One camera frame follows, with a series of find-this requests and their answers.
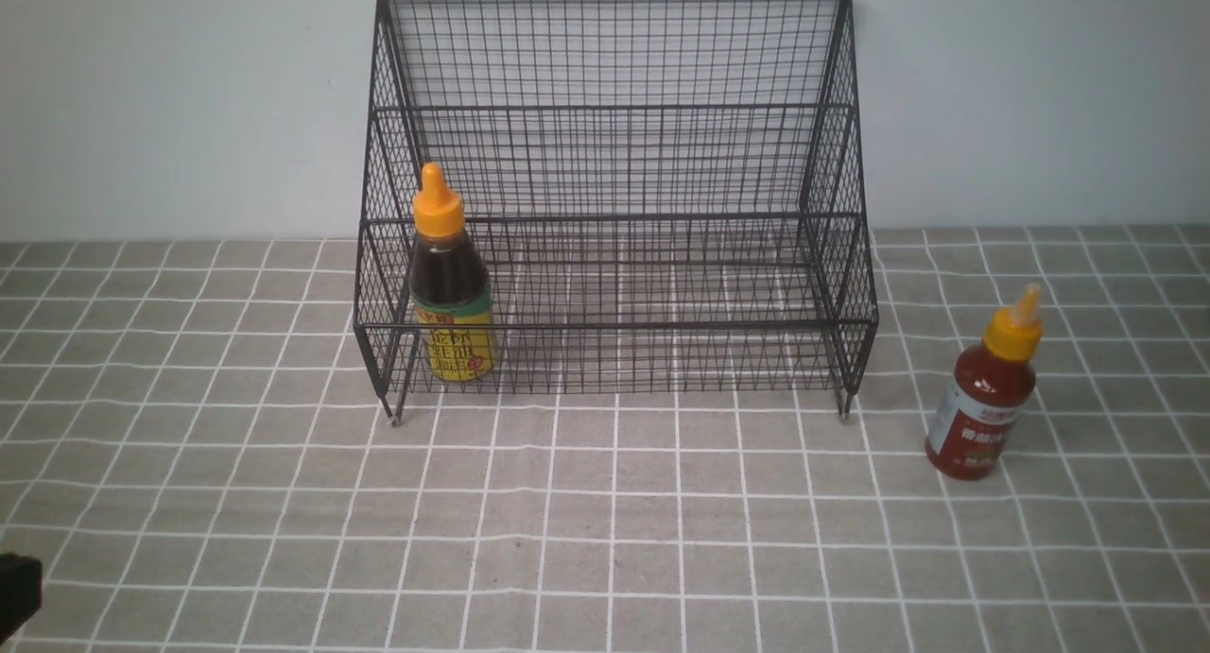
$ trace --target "white label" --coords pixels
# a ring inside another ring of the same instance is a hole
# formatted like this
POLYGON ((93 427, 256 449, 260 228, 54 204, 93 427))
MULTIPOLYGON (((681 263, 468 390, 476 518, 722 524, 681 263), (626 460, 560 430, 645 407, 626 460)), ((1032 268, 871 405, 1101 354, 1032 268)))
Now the white label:
POLYGON ((937 412, 928 426, 928 443, 934 452, 940 452, 945 445, 945 438, 950 434, 950 427, 958 415, 963 415, 983 426, 1009 426, 1016 421, 1018 408, 993 408, 990 404, 979 403, 967 395, 967 392, 958 387, 957 381, 951 381, 950 387, 941 395, 941 404, 938 404, 937 412))

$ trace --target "dark liquid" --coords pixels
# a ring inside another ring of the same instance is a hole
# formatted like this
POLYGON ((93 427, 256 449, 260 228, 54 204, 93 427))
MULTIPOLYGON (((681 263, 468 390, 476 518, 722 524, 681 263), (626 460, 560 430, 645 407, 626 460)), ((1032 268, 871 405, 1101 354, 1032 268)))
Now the dark liquid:
POLYGON ((488 291, 488 266, 466 231, 445 239, 426 238, 417 232, 408 285, 422 304, 456 307, 488 291))

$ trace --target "red sauce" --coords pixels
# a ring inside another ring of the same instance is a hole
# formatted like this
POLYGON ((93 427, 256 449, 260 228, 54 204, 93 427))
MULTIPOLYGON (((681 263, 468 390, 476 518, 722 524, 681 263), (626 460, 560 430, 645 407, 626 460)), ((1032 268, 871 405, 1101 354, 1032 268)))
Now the red sauce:
MULTIPOLYGON (((924 439, 924 452, 929 462, 943 474, 960 480, 974 481, 991 475, 999 453, 1004 450, 1008 432, 1013 428, 1015 411, 1033 393, 1037 378, 1028 362, 1014 363, 993 354, 984 343, 966 348, 953 368, 957 389, 973 401, 981 404, 987 420, 980 415, 968 415, 963 409, 949 424, 934 423, 929 438, 924 439), (1012 421, 1001 423, 1012 414, 1012 421), (934 434, 945 429, 940 452, 934 450, 934 434)), ((941 417, 949 414, 941 404, 941 417)), ((960 399, 958 403, 970 404, 960 399)))

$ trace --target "black object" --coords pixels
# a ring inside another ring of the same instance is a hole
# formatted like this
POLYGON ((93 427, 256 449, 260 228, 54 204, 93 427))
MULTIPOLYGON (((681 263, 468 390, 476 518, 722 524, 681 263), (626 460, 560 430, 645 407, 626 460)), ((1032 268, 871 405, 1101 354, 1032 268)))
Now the black object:
POLYGON ((42 607, 42 562, 0 554, 0 643, 42 607))
POLYGON ((428 305, 455 308, 488 291, 488 270, 465 232, 449 239, 426 236, 413 239, 416 241, 409 281, 413 296, 428 305))
POLYGON ((378 0, 355 334, 409 391, 831 389, 878 310, 852 0, 378 0), (497 365, 434 377, 424 162, 486 261, 497 365))

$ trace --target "metal wire basket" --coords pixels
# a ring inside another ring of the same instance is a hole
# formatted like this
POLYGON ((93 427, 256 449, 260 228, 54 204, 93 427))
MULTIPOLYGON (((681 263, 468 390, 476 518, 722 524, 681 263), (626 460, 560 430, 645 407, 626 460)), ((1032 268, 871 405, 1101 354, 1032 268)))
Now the metal wire basket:
POLYGON ((355 333, 414 391, 830 389, 878 324, 852 0, 379 0, 355 333), (488 262, 497 365, 427 368, 424 162, 488 262))

